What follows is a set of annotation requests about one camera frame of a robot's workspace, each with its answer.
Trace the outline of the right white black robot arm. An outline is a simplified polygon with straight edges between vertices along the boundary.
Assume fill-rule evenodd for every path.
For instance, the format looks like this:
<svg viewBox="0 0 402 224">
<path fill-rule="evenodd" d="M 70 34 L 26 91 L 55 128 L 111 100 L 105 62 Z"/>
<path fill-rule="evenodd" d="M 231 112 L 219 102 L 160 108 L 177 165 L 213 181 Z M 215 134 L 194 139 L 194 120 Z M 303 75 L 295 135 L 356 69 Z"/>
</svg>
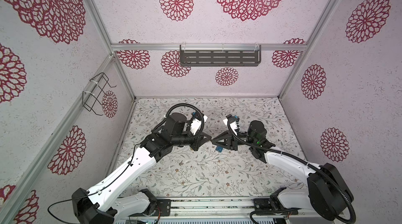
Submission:
<svg viewBox="0 0 402 224">
<path fill-rule="evenodd" d="M 255 200 L 251 220 L 255 215 L 288 215 L 306 209 L 328 221 L 356 222 L 352 206 L 354 196 L 334 165 L 311 163 L 277 148 L 267 139 L 267 130 L 261 121 L 252 121 L 244 133 L 239 130 L 238 118 L 230 116 L 224 123 L 227 131 L 212 139 L 213 145 L 232 151 L 246 145 L 257 160 L 284 170 L 307 187 L 298 190 L 284 187 L 269 198 Z"/>
</svg>

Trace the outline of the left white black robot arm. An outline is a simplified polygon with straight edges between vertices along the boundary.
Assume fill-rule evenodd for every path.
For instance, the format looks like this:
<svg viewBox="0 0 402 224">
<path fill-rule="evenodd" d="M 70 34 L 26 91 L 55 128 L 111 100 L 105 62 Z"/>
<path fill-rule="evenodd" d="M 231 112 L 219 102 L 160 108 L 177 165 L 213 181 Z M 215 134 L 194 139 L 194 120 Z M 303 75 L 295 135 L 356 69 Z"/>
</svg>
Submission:
<svg viewBox="0 0 402 224">
<path fill-rule="evenodd" d="M 198 112 L 193 112 L 191 119 L 180 113 L 166 116 L 164 123 L 145 137 L 125 163 L 91 188 L 79 188 L 72 194 L 73 211 L 79 223 L 112 224 L 135 214 L 155 214 L 157 198 L 149 189 L 124 198 L 121 193 L 174 147 L 189 146 L 197 151 L 210 141 L 211 136 L 203 133 L 206 120 L 207 116 Z"/>
</svg>

